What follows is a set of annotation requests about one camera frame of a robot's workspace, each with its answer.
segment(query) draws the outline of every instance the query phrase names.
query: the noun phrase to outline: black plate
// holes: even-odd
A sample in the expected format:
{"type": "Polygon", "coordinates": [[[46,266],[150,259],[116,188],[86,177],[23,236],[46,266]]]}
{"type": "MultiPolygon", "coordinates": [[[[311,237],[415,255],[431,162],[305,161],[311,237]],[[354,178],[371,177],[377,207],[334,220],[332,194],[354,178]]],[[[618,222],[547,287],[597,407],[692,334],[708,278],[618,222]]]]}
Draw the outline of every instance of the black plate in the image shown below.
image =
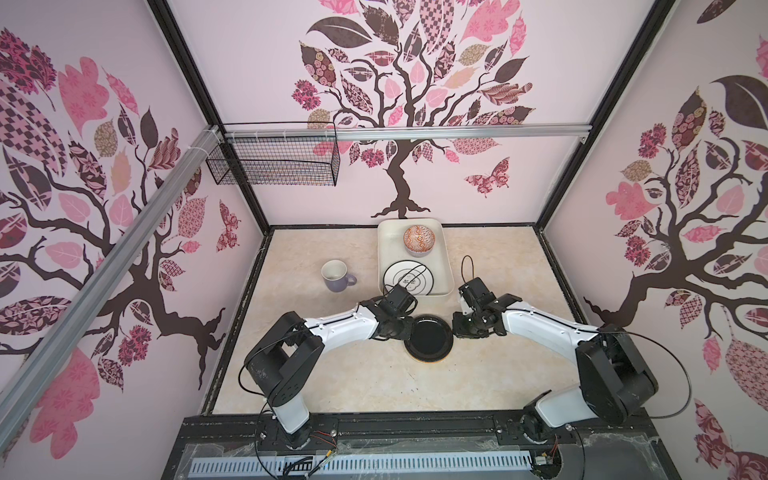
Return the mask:
{"type": "Polygon", "coordinates": [[[417,316],[411,339],[403,342],[411,356],[420,362],[439,362],[453,347],[453,333],[448,323],[434,315],[417,316]]]}

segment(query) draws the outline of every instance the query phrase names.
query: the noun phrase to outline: purple mug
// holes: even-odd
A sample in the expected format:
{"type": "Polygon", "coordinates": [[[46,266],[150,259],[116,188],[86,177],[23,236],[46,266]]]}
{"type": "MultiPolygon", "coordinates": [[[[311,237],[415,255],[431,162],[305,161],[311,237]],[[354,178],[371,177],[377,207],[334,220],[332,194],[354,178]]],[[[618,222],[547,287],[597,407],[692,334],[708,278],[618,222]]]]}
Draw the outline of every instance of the purple mug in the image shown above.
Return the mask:
{"type": "Polygon", "coordinates": [[[320,273],[323,275],[328,290],[332,292],[342,292],[347,286],[357,283],[355,276],[346,272],[346,263],[341,260],[326,262],[320,273]]]}

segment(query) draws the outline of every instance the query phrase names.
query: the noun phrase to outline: table surface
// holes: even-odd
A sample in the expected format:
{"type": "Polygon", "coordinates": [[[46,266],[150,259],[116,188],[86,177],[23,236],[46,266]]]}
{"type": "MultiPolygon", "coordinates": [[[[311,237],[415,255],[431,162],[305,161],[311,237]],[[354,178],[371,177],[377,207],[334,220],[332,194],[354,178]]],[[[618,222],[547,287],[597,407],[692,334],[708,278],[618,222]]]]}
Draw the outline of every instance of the table surface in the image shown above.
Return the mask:
{"type": "MultiPolygon", "coordinates": [[[[496,294],[512,293],[572,319],[571,311],[531,227],[445,228],[455,285],[464,255],[496,294]]],[[[267,251],[243,328],[227,367],[214,413],[258,413],[263,399],[243,391],[237,374],[245,355],[285,312],[328,316],[380,295],[375,228],[277,230],[267,251]],[[320,276],[328,260],[343,260],[358,283],[331,293],[320,276]]],[[[471,272],[465,265],[465,275],[471,272]]],[[[458,292],[414,316],[431,313],[449,324],[458,292]]],[[[361,341],[323,354],[302,390],[311,412],[407,412],[520,409],[540,393],[578,381],[576,367],[537,343],[515,335],[456,339],[441,362],[413,359],[398,340],[361,341]]],[[[250,376],[243,384],[259,390],[250,376]]]]}

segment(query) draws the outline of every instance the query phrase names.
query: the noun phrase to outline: aluminum rail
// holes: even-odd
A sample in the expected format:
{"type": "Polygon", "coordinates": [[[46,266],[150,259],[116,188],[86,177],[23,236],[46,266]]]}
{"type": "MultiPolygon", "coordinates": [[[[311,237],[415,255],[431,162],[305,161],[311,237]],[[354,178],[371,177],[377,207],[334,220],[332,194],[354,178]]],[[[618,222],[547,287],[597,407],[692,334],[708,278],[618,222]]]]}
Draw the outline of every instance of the aluminum rail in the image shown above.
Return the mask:
{"type": "MultiPolygon", "coordinates": [[[[589,124],[469,125],[464,127],[388,127],[336,129],[339,141],[409,140],[412,138],[586,137],[589,124]]],[[[331,136],[330,129],[229,131],[227,138],[275,138],[331,136]]]]}
{"type": "Polygon", "coordinates": [[[85,331],[123,280],[141,248],[219,140],[218,129],[210,125],[197,135],[160,190],[152,196],[101,266],[74,296],[62,318],[45,333],[38,348],[0,394],[0,450],[8,445],[29,417],[85,331]]]}

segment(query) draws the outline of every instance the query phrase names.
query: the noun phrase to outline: butterfly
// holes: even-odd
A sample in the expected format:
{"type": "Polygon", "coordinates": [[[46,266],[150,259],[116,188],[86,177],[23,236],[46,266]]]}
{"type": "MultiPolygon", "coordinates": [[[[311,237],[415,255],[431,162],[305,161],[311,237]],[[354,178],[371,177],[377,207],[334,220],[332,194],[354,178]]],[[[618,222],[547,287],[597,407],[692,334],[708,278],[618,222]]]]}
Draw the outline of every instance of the butterfly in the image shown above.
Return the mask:
{"type": "Polygon", "coordinates": [[[221,220],[224,221],[225,229],[224,232],[219,236],[219,241],[216,242],[217,252],[220,252],[227,247],[234,248],[239,245],[237,242],[237,234],[235,233],[235,230],[237,230],[237,226],[241,221],[237,219],[237,215],[230,213],[229,207],[224,205],[224,202],[221,200],[219,200],[219,211],[221,212],[221,220]]]}
{"type": "Polygon", "coordinates": [[[486,177],[485,175],[470,175],[464,180],[468,181],[470,185],[477,187],[478,192],[488,198],[488,193],[493,190],[494,185],[496,187],[509,188],[509,185],[507,185],[507,182],[509,181],[509,175],[505,173],[507,170],[509,170],[509,157],[506,157],[504,160],[498,162],[498,165],[494,167],[490,176],[486,177]]]}

